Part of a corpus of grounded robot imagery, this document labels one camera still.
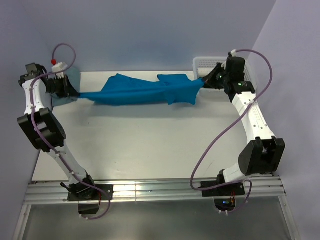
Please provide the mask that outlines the bright blue t-shirt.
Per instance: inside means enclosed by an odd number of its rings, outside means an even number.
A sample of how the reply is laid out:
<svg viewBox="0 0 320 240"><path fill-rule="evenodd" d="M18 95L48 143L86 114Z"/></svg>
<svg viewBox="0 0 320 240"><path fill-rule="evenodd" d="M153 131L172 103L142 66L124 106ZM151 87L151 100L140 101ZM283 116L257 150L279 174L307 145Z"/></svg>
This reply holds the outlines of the bright blue t-shirt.
<svg viewBox="0 0 320 240"><path fill-rule="evenodd" d="M190 80L186 74L158 74L158 81L147 81L116 74L101 91L81 92L80 99L111 106L142 105L166 102L196 104L196 97L204 86L199 78Z"/></svg>

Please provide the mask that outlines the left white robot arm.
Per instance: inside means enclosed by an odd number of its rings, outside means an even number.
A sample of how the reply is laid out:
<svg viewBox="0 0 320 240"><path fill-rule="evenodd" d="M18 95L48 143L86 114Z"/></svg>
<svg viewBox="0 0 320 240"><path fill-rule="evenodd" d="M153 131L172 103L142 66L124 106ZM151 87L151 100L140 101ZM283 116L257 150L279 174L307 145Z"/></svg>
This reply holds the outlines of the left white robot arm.
<svg viewBox="0 0 320 240"><path fill-rule="evenodd" d="M18 81L25 92L26 108L17 122L31 144L51 156L66 174L69 183L61 186L78 200L91 200L97 196L98 188L72 155L64 128L44 103L49 96L67 101L79 97L79 87L70 80L80 74L78 71L64 73L67 67L63 62L56 63L51 76L48 76L44 66L36 63L26 65L27 73Z"/></svg>

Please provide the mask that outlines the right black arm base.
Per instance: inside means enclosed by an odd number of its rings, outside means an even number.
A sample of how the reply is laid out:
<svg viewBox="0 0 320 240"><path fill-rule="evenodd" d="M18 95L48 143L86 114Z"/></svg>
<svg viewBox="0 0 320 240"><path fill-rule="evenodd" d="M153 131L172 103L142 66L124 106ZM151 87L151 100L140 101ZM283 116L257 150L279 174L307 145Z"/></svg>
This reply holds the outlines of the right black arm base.
<svg viewBox="0 0 320 240"><path fill-rule="evenodd" d="M223 175L223 170L219 172L216 180L205 180L200 182L200 188L210 188L216 187L217 185L225 184L225 178ZM202 191L202 197L223 197L219 199L214 199L214 206L216 207L219 214L228 215L230 212L234 211L237 206L236 197L245 195L245 187L243 183L232 183L226 186L217 187L210 190Z"/></svg>

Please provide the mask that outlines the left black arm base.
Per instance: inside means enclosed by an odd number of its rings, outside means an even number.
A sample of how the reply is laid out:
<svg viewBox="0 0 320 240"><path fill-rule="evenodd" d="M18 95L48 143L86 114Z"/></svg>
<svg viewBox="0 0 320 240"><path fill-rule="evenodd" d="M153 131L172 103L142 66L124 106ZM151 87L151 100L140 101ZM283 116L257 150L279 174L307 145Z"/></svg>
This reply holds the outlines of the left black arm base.
<svg viewBox="0 0 320 240"><path fill-rule="evenodd" d="M68 202L78 202L78 213L80 215L96 215L100 210L102 201L111 201L114 193L114 185L112 184L98 184L96 185L90 176L83 179L87 185L94 186L101 189L103 192L83 185L81 183L69 184L68 186L63 182L60 186L68 191Z"/></svg>

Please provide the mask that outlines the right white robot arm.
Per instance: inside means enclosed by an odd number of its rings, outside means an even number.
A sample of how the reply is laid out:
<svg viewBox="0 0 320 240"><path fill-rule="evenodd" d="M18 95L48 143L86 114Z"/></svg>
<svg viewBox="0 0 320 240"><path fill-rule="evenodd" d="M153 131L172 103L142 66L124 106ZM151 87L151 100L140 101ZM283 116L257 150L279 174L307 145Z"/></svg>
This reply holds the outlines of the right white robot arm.
<svg viewBox="0 0 320 240"><path fill-rule="evenodd" d="M225 63L205 76L208 87L224 90L232 105L241 117L247 145L239 154L238 162L221 170L216 183L217 191L229 194L236 181L252 175L265 175L275 172L285 150L285 141L277 138L260 110L256 101L256 90L250 81L245 80L246 61L242 57L229 56Z"/></svg>

